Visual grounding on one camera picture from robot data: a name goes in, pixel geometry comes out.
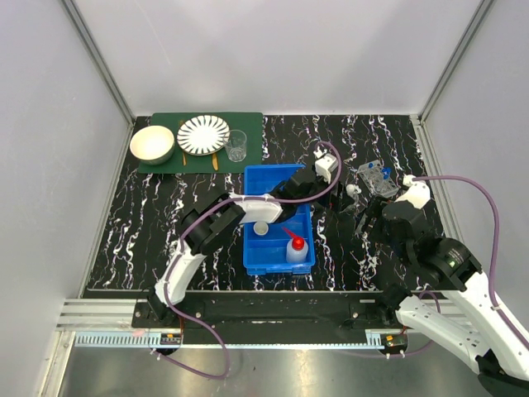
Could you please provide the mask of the white cap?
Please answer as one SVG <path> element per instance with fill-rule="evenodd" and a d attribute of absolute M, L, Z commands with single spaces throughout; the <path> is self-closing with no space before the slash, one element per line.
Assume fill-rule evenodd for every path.
<path fill-rule="evenodd" d="M 355 199 L 360 195 L 361 189 L 356 184 L 348 184 L 346 186 L 346 193 L 350 198 Z"/>

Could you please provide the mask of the clear tube rack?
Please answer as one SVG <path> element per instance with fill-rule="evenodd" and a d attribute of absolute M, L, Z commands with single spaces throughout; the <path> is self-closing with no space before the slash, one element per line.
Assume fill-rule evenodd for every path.
<path fill-rule="evenodd" d="M 373 169 L 368 168 L 369 163 L 374 163 Z M 399 186 L 391 179 L 391 173 L 386 174 L 389 179 L 383 179 L 383 168 L 386 167 L 379 160 L 374 160 L 361 165 L 358 174 L 373 195 L 390 199 L 398 193 Z"/>

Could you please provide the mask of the squeeze bottle red cap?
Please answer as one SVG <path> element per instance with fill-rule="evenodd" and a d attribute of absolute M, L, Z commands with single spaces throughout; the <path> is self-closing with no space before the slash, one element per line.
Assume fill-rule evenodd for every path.
<path fill-rule="evenodd" d="M 286 248 L 286 261 L 289 264 L 301 264 L 306 261 L 308 245 L 301 236 L 283 227 L 284 232 L 290 237 Z"/>

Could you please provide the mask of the blue compartment bin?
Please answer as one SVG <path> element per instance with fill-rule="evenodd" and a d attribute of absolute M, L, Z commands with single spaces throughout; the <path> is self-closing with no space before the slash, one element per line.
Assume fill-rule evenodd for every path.
<path fill-rule="evenodd" d="M 304 168 L 301 164 L 248 165 L 244 173 L 244 194 L 267 194 L 278 184 L 287 181 L 296 171 Z M 309 204 L 298 206 L 290 219 L 270 224 L 268 232 L 262 237 L 255 233 L 251 223 L 245 224 L 243 230 L 243 265 L 248 275 L 306 275 L 312 271 L 316 257 Z M 304 239 L 307 248 L 304 261 L 287 261 L 287 247 L 291 237 L 286 230 Z"/>

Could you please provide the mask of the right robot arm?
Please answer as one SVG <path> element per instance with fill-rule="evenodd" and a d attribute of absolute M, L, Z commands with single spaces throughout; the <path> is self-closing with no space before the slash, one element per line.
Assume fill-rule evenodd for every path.
<path fill-rule="evenodd" d="M 441 292 L 470 321 L 468 330 L 399 284 L 375 300 L 380 325 L 402 324 L 430 338 L 465 363 L 492 396 L 528 394 L 528 349 L 493 309 L 495 298 L 479 261 L 461 242 L 437 236 L 424 211 L 405 200 L 373 198 L 356 220 L 356 232 L 389 246 L 413 273 Z"/>

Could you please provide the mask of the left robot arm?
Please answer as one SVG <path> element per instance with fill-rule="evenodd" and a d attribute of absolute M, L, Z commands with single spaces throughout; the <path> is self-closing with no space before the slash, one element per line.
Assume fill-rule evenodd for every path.
<path fill-rule="evenodd" d="M 181 235 L 164 274 L 149 293 L 150 318 L 162 328 L 178 319 L 179 308 L 198 267 L 223 248 L 241 225 L 261 222 L 266 237 L 245 243 L 249 275 L 305 274 L 314 265 L 310 206 L 341 212 L 354 202 L 354 190 L 339 180 L 337 165 L 249 165 L 243 194 L 212 191 L 184 213 Z"/>

